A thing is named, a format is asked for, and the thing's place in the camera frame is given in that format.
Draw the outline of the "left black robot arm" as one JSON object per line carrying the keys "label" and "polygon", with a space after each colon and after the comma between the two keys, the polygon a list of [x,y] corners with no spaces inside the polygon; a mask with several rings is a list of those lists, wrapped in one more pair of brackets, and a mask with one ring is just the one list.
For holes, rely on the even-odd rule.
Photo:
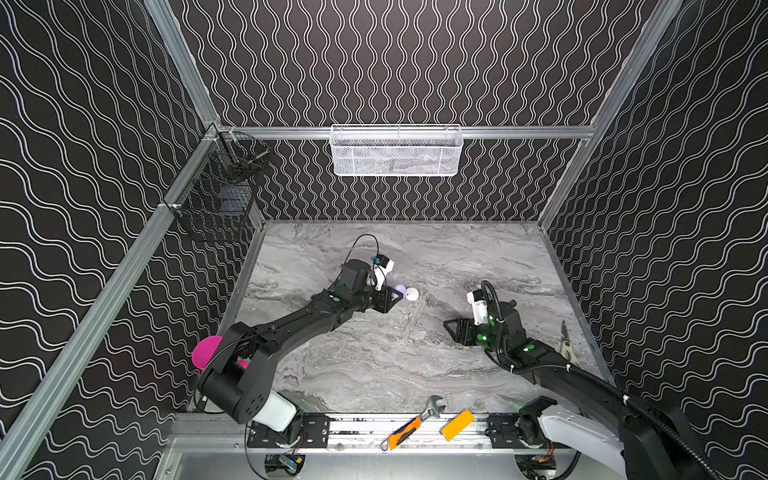
{"label": "left black robot arm", "polygon": [[389,312],[403,293],[386,284],[395,262],[379,254],[346,261],[332,284],[278,320],[231,325],[203,369],[197,390],[239,424],[288,427],[297,407],[272,390],[278,364],[309,340],[332,332],[356,313]]}

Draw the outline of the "white earbud charging case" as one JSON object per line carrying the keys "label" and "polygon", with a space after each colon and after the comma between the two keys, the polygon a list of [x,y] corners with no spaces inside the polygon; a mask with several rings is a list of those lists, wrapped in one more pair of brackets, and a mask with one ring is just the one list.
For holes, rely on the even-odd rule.
{"label": "white earbud charging case", "polygon": [[420,296],[419,291],[414,287],[408,287],[406,289],[405,298],[409,301],[416,301]]}

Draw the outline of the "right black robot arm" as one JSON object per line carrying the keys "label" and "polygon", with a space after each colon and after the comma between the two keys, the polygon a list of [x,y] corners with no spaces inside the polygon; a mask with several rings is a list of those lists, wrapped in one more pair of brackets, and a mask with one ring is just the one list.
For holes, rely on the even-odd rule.
{"label": "right black robot arm", "polygon": [[513,301],[473,303],[470,318],[443,323],[451,339],[480,347],[501,369],[551,391],[511,415],[492,418],[494,443],[565,445],[624,479],[715,479],[687,418],[677,408],[632,396],[530,337]]}

